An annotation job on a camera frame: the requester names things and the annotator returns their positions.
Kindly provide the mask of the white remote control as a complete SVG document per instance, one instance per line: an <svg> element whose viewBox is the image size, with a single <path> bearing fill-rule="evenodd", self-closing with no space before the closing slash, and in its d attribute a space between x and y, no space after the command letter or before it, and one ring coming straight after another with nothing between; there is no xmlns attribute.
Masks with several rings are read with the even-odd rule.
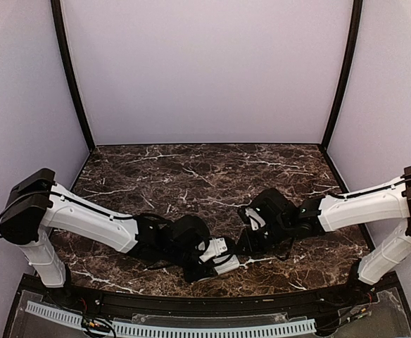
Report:
<svg viewBox="0 0 411 338"><path fill-rule="evenodd" d="M236 270L237 268L240 267L240 262L238 258L233 255L233 256L223 256L220 258L213 259L214 263L220 263L219 265L215 266L214 269L218 275L223 275L225 273L231 272L233 270Z"/></svg>

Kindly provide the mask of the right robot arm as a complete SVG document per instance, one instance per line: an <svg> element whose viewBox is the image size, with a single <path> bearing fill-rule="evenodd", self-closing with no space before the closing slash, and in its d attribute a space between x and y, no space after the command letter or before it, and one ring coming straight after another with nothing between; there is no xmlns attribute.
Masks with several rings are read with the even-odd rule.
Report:
<svg viewBox="0 0 411 338"><path fill-rule="evenodd" d="M397 219L395 230L353 266L356 278L340 288L339 298L355 305L387 272L411 255L411 166L386 183L346 194L306 199L295 206L277 189L263 190L238 211L246 227L236 245L239 255L263 253L290 239L322 236L341 228Z"/></svg>

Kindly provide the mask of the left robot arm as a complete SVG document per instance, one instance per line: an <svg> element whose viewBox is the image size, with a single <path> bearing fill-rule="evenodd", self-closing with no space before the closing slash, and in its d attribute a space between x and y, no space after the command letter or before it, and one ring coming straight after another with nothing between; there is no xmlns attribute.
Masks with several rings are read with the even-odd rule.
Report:
<svg viewBox="0 0 411 338"><path fill-rule="evenodd" d="M76 196L54 178L54 171L43 168L12 188L0 213L0 239L20 247L65 307L75 306L80 293L66 281L68 270L44 231L47 227L73 232L143 261L180 266L192 273L192 280L215 275L217 258L229 248L223 238L210 237L196 216L172 222L150 213L113 212Z"/></svg>

